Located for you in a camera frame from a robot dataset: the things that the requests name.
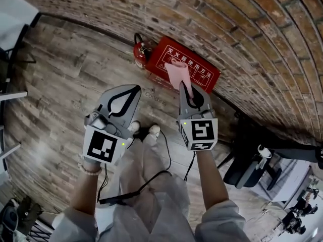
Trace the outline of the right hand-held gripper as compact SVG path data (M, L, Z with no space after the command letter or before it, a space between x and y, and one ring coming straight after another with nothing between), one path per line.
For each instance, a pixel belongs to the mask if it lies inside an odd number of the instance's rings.
M218 119L214 117L209 94L196 84L191 86L191 100L184 82L179 86L179 132L189 151L211 150L218 141Z

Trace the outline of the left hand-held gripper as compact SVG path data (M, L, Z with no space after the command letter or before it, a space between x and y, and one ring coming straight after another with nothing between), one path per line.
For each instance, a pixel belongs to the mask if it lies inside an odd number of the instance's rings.
M92 112L84 120L84 157L105 164L115 164L124 154L129 144L128 139L133 137L127 128L140 96L141 87L135 84L117 86L101 95L98 101L99 112Z

